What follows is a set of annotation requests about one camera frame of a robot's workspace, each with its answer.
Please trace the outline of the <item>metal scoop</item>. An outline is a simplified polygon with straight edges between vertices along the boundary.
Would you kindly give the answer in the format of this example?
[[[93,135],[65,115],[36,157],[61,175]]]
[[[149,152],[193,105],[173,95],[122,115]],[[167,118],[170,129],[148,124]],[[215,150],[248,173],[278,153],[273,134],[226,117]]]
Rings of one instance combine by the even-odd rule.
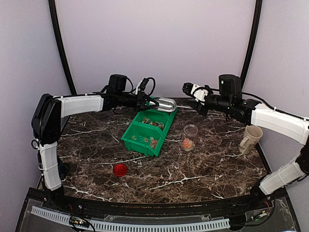
[[[154,99],[159,103],[159,106],[155,108],[155,110],[162,112],[174,112],[177,109],[177,103],[173,99],[163,97],[155,97]]]

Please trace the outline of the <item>green bin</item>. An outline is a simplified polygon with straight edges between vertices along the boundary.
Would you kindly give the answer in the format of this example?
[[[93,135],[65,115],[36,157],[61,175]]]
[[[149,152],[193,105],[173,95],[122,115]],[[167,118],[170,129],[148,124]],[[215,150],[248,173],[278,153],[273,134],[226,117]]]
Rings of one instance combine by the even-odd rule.
[[[132,122],[123,134],[128,151],[142,153],[145,156],[158,157],[167,134],[159,127]]]
[[[164,136],[167,136],[168,131],[172,125],[171,121],[152,121],[151,119],[147,118],[147,117],[143,117],[142,113],[139,112],[133,119],[132,122],[137,123],[138,125],[141,126],[150,126],[152,128],[159,128]]]

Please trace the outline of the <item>green bin end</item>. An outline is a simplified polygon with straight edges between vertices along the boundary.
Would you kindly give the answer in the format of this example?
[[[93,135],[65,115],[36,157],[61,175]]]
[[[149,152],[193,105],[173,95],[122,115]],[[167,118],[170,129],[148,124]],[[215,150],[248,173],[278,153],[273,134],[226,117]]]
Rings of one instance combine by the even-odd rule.
[[[152,121],[171,121],[173,120],[177,111],[174,112],[162,112],[155,109],[149,109],[142,111],[143,117],[147,117]]]

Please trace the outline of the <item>clear glass jar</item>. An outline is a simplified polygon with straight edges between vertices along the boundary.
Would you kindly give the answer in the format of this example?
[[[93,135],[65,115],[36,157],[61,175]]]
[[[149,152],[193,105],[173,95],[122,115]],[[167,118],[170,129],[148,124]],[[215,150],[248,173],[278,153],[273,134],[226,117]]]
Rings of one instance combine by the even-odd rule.
[[[196,147],[198,138],[198,128],[194,124],[188,124],[184,127],[182,138],[181,138],[181,148],[182,150],[188,152]]]

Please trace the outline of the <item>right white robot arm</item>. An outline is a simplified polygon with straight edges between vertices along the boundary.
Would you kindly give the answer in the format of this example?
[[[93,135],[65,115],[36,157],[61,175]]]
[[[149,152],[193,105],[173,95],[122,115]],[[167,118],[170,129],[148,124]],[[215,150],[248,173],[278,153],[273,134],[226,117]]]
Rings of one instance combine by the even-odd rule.
[[[303,145],[298,157],[266,175],[251,189],[246,205],[256,210],[265,202],[266,195],[309,175],[309,120],[271,107],[259,97],[244,100],[240,87],[232,86],[229,81],[219,83],[218,95],[207,85],[184,83],[182,90],[195,100],[191,106],[203,116],[209,110],[219,111],[245,125],[277,132]]]

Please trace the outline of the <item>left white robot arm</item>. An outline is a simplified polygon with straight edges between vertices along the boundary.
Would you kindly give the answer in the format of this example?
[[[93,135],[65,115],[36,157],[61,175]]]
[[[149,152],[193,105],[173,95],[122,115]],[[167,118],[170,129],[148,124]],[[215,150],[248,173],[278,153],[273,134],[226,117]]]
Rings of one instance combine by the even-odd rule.
[[[118,106],[145,111],[158,107],[159,103],[144,92],[137,95],[94,92],[69,96],[52,96],[46,93],[41,96],[31,126],[38,143],[36,148],[41,157],[40,170],[45,186],[49,190],[54,191],[62,186],[57,162],[57,143],[62,130],[61,120],[77,114],[109,111]]]

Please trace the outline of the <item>beige ceramic mug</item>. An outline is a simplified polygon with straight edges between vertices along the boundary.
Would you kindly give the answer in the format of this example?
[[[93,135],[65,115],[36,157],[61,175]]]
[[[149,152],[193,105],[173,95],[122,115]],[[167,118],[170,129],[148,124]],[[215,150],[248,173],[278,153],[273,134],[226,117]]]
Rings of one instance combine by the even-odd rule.
[[[260,127],[250,125],[246,126],[242,141],[239,144],[241,154],[249,154],[263,136],[263,131]]]

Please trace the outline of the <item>red jar lid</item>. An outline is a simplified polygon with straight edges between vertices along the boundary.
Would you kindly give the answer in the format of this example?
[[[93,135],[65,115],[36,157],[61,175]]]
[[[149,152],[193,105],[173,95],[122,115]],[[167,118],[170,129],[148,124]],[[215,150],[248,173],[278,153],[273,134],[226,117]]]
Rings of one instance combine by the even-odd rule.
[[[113,167],[113,173],[117,177],[123,177],[127,174],[128,168],[123,163],[118,163]]]

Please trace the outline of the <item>dark blue mug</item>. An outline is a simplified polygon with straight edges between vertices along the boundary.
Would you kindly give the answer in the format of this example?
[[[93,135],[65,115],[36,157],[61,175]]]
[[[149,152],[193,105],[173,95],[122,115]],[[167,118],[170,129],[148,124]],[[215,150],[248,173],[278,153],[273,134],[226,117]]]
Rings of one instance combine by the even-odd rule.
[[[64,180],[68,175],[70,165],[68,163],[63,163],[60,159],[58,159],[57,162],[60,180]]]

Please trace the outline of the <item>small green circuit board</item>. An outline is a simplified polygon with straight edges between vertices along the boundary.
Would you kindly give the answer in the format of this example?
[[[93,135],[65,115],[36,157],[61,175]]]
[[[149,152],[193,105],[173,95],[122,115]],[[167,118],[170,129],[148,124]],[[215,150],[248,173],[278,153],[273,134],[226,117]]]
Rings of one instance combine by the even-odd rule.
[[[90,227],[90,224],[88,222],[78,217],[70,217],[69,224],[74,228],[86,229]]]

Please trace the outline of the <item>right black frame post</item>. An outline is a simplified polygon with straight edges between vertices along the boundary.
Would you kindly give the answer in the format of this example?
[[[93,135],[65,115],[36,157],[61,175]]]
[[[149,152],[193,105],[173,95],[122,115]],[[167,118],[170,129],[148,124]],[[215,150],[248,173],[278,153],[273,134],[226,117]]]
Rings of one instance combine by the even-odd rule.
[[[258,33],[259,22],[260,22],[260,17],[261,17],[261,12],[262,12],[262,5],[263,5],[262,0],[255,1],[251,32],[250,32],[250,36],[248,40],[248,46],[247,46],[247,51],[246,51],[241,75],[240,75],[242,86],[244,86],[244,83],[246,81],[246,77],[249,71],[249,66],[251,63],[252,56],[253,56],[253,50],[254,50],[254,46],[256,42],[256,37]]]

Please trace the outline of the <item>black frame post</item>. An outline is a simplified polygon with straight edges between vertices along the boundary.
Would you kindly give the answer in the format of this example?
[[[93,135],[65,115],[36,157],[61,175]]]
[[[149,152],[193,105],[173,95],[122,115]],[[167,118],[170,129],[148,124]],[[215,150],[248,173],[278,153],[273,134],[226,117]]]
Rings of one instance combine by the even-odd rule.
[[[248,40],[248,46],[247,46],[247,51],[246,51],[241,75],[240,75],[242,86],[244,86],[244,83],[246,81],[246,77],[249,71],[249,66],[251,63],[252,56],[253,56],[253,50],[254,50],[254,46],[256,42],[256,37],[258,33],[259,22],[260,22],[260,17],[261,17],[261,12],[262,12],[262,5],[263,5],[262,0],[255,1],[251,32],[250,32],[250,36]]]
[[[56,9],[56,1],[48,0],[48,5],[49,5],[49,11],[50,11],[50,17],[52,21],[54,36],[56,40],[56,45],[58,49],[58,54],[59,54],[62,68],[65,74],[66,82],[68,84],[71,95],[77,95],[76,87],[75,87],[75,84],[73,82],[73,78],[70,72],[69,63],[67,60],[67,56],[66,56],[66,52],[65,52],[65,48],[64,48],[64,44],[62,40],[62,34],[60,30],[60,24],[59,24],[59,19],[57,15],[57,9]]]

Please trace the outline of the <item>black front rail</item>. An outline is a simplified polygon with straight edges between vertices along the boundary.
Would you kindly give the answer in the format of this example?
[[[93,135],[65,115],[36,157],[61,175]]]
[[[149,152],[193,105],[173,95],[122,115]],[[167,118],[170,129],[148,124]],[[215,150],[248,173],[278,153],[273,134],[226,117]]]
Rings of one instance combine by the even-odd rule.
[[[107,215],[126,217],[176,217],[210,214],[212,216],[230,216],[247,211],[250,195],[195,203],[116,203],[82,199],[64,194],[52,196],[56,203],[70,204],[75,213],[81,216],[99,217]]]

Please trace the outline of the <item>left black frame post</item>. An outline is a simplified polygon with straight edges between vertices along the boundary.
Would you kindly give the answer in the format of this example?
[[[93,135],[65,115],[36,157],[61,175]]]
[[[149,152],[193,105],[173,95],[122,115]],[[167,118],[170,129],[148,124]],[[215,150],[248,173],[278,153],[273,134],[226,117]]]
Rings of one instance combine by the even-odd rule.
[[[59,24],[59,19],[57,15],[57,9],[56,9],[56,1],[48,0],[48,5],[49,5],[49,11],[50,11],[50,17],[52,21],[54,36],[56,40],[56,45],[58,49],[58,54],[59,54],[62,68],[65,74],[66,82],[68,84],[71,95],[77,95],[76,87],[75,87],[75,84],[73,82],[73,78],[70,72],[69,63],[67,60],[67,56],[66,56],[66,52],[65,52],[65,48],[64,48],[64,44],[62,40],[62,34],[60,30],[60,24]]]

